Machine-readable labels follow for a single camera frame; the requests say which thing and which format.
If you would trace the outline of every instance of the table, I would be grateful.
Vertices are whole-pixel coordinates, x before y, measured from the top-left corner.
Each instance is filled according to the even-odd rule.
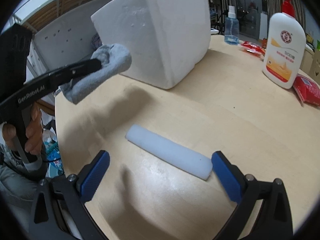
[[[78,173],[100,149],[110,153],[110,167],[86,203],[110,240],[209,240],[236,206],[214,173],[203,181],[128,142],[134,123],[207,157],[221,150],[258,180],[282,178],[297,229],[320,189],[320,110],[302,107],[261,65],[215,35],[204,58],[168,91],[117,75],[76,106],[56,97],[66,175]]]

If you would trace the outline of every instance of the blue transparent bottle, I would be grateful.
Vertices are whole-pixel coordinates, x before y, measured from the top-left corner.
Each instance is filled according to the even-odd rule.
[[[239,44],[239,21],[236,18],[235,7],[229,6],[228,18],[226,18],[224,41],[230,45]]]

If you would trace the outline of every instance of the metal screw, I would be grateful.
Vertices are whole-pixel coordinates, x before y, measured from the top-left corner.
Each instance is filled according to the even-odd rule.
[[[70,175],[68,176],[68,180],[69,180],[70,182],[75,181],[76,178],[77,178],[77,175],[76,175],[76,174],[70,174]]]
[[[43,185],[46,184],[46,183],[47,183],[47,180],[46,180],[46,179],[41,179],[40,182],[39,182],[39,184],[40,184],[41,186],[43,186]]]
[[[276,179],[275,179],[275,182],[276,182],[276,184],[278,184],[278,185],[281,185],[281,184],[282,184],[282,180],[279,179],[279,178],[276,178]]]
[[[253,181],[253,180],[254,180],[254,176],[253,176],[252,174],[247,174],[247,175],[245,176],[245,179],[246,179],[247,181]]]

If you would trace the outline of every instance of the blue gripper pad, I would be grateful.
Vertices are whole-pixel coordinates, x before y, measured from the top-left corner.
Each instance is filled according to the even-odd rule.
[[[91,164],[88,165],[89,167],[91,166],[90,171],[87,171],[87,176],[80,186],[80,200],[82,203],[92,200],[109,165],[110,155],[106,151],[100,151]]]
[[[212,170],[217,174],[230,200],[239,204],[242,198],[242,189],[240,183],[230,170],[231,163],[222,152],[213,153],[211,162],[213,165]]]

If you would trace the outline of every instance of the styrofoam box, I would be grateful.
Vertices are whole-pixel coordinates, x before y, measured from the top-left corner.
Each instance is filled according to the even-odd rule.
[[[112,0],[91,20],[104,44],[131,52],[123,75],[163,89],[179,83],[210,43],[208,0]]]

